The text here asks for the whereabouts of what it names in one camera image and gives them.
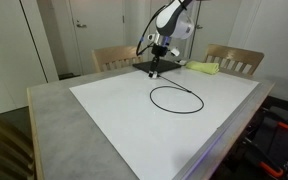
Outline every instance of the coiled black cable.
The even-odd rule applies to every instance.
[[[181,86],[181,85],[179,85],[179,84],[177,84],[177,83],[175,83],[175,82],[173,82],[173,81],[171,81],[171,80],[169,80],[169,79],[167,79],[167,78],[165,78],[165,77],[163,77],[163,76],[161,76],[161,75],[158,75],[157,77],[163,78],[163,79],[165,79],[166,81],[168,81],[168,82],[170,82],[170,83],[172,83],[172,84],[175,84],[175,85],[178,86],[178,87],[174,87],[174,86],[160,86],[160,87],[154,88],[154,89],[151,91],[151,93],[150,93],[150,99],[151,99],[152,103],[153,103],[156,107],[158,107],[158,108],[160,108],[160,109],[162,109],[162,110],[164,110],[164,111],[171,112],[171,113],[176,113],[176,114],[192,114],[192,113],[196,113],[196,112],[198,112],[198,111],[200,111],[200,110],[202,110],[202,109],[204,108],[204,101],[203,101],[198,95],[196,95],[194,92],[192,92],[192,91],[184,88],[183,86]],[[159,106],[157,103],[155,103],[154,100],[153,100],[153,98],[152,98],[153,92],[154,92],[155,90],[161,89],[161,88],[173,88],[173,89],[178,89],[178,90],[180,90],[180,91],[184,91],[184,92],[190,93],[190,94],[192,94],[193,96],[195,96],[197,99],[199,99],[199,100],[201,101],[202,106],[201,106],[199,109],[196,109],[196,110],[193,110],[193,111],[172,111],[172,110],[169,110],[169,109],[165,109],[165,108]]]

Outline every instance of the white paper sheet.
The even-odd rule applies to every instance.
[[[150,79],[142,71],[70,89],[140,179],[172,179],[258,84],[187,69],[162,75],[200,96],[205,107],[194,114],[157,108],[150,101],[151,90],[175,85]],[[159,89],[153,98],[173,110],[201,105],[192,95],[174,89]]]

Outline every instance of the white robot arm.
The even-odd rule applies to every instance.
[[[192,0],[173,0],[157,16],[156,28],[160,35],[186,39],[193,30],[194,23],[186,14]]]
[[[193,0],[173,0],[170,4],[159,11],[156,19],[157,33],[154,36],[152,54],[154,58],[151,62],[149,77],[156,78],[156,67],[158,66],[160,57],[164,57],[168,51],[173,55],[178,55],[177,48],[168,49],[172,38],[186,39],[193,30],[194,24],[186,15],[187,6]]]

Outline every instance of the chair backrest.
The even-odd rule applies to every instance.
[[[253,75],[263,57],[261,52],[209,44],[204,62],[218,62],[222,68]]]
[[[97,72],[131,66],[142,62],[136,55],[135,46],[115,46],[92,50],[92,57]]]
[[[33,142],[0,117],[0,174],[14,179],[34,179]]]

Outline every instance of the black cable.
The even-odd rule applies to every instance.
[[[169,80],[169,79],[167,79],[167,78],[165,78],[165,77],[163,77],[163,76],[161,76],[161,75],[158,75],[158,77],[163,78],[163,79],[165,79],[166,81],[168,81],[168,82],[170,82],[170,83],[172,83],[172,84],[175,84],[175,85],[178,86],[179,88],[178,88],[178,87],[174,87],[174,86],[160,86],[160,87],[154,88],[154,89],[151,91],[151,93],[150,93],[150,99],[151,99],[152,103],[153,103],[156,107],[158,107],[158,108],[160,108],[160,109],[162,109],[162,110],[164,110],[164,111],[171,112],[171,113],[176,113],[176,114],[192,114],[192,113],[196,113],[196,112],[198,112],[198,111],[200,111],[200,110],[202,110],[202,109],[204,108],[204,101],[203,101],[198,95],[196,95],[196,94],[193,93],[192,91],[184,88],[183,86],[181,86],[181,85],[179,85],[179,84],[177,84],[177,83],[175,83],[175,82],[173,82],[173,81],[171,81],[171,80]],[[187,92],[187,93],[191,93],[192,95],[194,95],[197,99],[199,99],[199,100],[201,101],[202,106],[201,106],[199,109],[194,110],[194,111],[172,111],[172,110],[169,110],[169,109],[165,109],[165,108],[159,106],[157,103],[155,103],[154,100],[153,100],[153,98],[152,98],[153,92],[154,92],[155,90],[161,89],[161,88],[173,88],[173,89],[178,89],[178,90],[180,90],[180,91],[184,91],[184,92]]]
[[[48,77],[46,76],[46,72],[45,72],[45,69],[44,69],[45,66],[42,63],[41,56],[40,56],[40,51],[37,50],[37,46],[36,46],[36,42],[35,42],[35,39],[37,39],[37,38],[34,39],[34,36],[33,36],[33,33],[32,33],[32,27],[30,26],[30,23],[29,23],[29,21],[27,19],[27,15],[26,15],[26,12],[24,10],[23,2],[19,1],[19,3],[21,5],[21,8],[22,8],[22,11],[23,11],[23,14],[24,14],[24,18],[25,18],[25,21],[26,21],[26,25],[27,25],[27,28],[28,28],[28,30],[30,32],[30,35],[31,35],[31,38],[32,38],[32,41],[33,41],[33,44],[34,44],[34,47],[35,47],[35,52],[36,52],[37,58],[38,58],[38,60],[40,62],[40,65],[41,65],[41,68],[42,68],[42,71],[43,71],[43,75],[45,77],[46,82],[48,83]]]
[[[137,48],[136,48],[136,55],[137,55],[137,56],[142,55],[142,53],[148,48],[148,47],[147,47],[144,51],[142,50],[141,52],[138,52],[139,49],[140,49],[140,47],[141,47],[142,42],[144,41],[144,36],[145,36],[145,33],[146,33],[148,27],[150,26],[150,24],[152,23],[152,21],[160,14],[160,12],[161,12],[166,6],[167,6],[167,5],[164,5],[164,6],[162,6],[160,9],[158,9],[158,10],[154,13],[154,15],[152,16],[152,18],[150,19],[150,21],[148,22],[148,24],[147,24],[147,26],[146,26],[146,28],[145,28],[142,36],[141,36],[140,41],[139,41],[138,44],[137,44]]]
[[[178,2],[181,4],[182,8],[187,11],[187,8],[185,7],[184,3],[181,0],[178,0]]]
[[[152,42],[152,43],[150,43],[149,45],[147,45],[144,49],[142,49],[142,51],[140,51],[138,54],[143,54],[143,52],[147,49],[147,48],[149,48],[149,47],[153,47],[152,45],[153,45],[154,43]]]
[[[197,23],[198,23],[198,19],[200,17],[200,11],[201,11],[201,5],[202,5],[202,1],[200,1],[200,3],[198,4],[198,10],[197,10],[197,15],[196,15],[196,20],[195,20],[195,29],[193,31],[193,38],[192,38],[192,44],[191,44],[191,48],[190,48],[190,55],[188,56],[189,59],[191,59],[191,56],[192,56],[192,49],[193,49],[193,46],[194,46],[194,40],[195,40],[195,34],[196,34],[196,26],[197,26]]]

